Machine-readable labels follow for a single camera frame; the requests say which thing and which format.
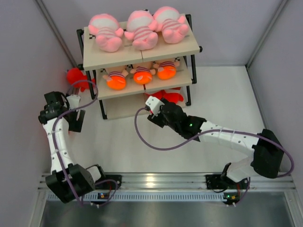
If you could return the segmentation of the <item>pink striped plush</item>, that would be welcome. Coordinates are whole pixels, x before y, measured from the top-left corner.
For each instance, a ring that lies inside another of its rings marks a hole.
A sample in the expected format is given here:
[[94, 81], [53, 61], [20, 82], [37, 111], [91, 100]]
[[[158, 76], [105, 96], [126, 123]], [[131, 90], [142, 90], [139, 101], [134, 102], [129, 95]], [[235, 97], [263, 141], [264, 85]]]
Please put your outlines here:
[[122, 45], [124, 30], [110, 14], [98, 14], [91, 18], [89, 32], [95, 36], [98, 47], [106, 52], [116, 52]]
[[158, 22], [148, 10], [136, 10], [127, 20], [124, 36], [132, 41], [132, 46], [140, 51], [149, 50], [156, 46]]

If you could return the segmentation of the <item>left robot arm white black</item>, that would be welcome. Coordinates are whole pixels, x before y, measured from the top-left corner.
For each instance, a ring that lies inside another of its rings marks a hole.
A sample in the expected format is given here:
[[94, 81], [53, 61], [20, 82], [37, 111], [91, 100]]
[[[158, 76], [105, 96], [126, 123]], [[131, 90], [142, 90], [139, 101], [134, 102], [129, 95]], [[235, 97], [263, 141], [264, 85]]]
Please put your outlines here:
[[51, 174], [45, 179], [46, 185], [63, 203], [78, 199], [95, 188], [104, 188], [107, 177], [101, 166], [84, 168], [71, 154], [69, 133], [81, 132], [85, 116], [85, 111], [78, 109], [80, 96], [58, 91], [44, 96], [46, 105], [38, 120], [47, 134], [51, 152]]

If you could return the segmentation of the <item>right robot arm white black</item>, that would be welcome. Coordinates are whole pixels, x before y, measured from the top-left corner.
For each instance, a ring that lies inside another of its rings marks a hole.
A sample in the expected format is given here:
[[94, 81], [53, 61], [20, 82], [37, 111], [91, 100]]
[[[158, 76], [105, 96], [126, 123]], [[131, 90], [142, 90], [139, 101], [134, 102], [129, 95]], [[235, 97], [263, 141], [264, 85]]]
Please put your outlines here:
[[174, 132], [188, 140], [211, 142], [239, 151], [246, 158], [228, 163], [221, 174], [221, 182], [231, 188], [241, 180], [260, 175], [275, 179], [283, 158], [281, 144], [275, 134], [267, 129], [261, 133], [248, 135], [214, 124], [204, 118], [187, 115], [182, 108], [166, 99], [150, 96], [145, 102], [151, 112], [148, 120]]

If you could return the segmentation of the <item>red shark plush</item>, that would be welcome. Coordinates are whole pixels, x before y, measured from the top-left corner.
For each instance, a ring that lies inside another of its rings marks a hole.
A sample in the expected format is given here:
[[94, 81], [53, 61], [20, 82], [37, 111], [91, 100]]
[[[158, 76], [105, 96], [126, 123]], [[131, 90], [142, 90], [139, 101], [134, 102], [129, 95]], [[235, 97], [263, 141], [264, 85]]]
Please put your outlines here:
[[166, 93], [165, 93], [164, 90], [152, 91], [152, 92], [145, 92], [145, 95], [146, 95], [147, 97], [152, 96], [152, 97], [155, 97], [155, 98], [157, 98], [157, 99], [159, 99], [159, 100], [161, 100], [161, 99], [164, 97], [165, 94], [166, 94]]
[[163, 98], [168, 100], [169, 102], [178, 103], [183, 102], [184, 98], [181, 95], [181, 87], [169, 88], [163, 90]]

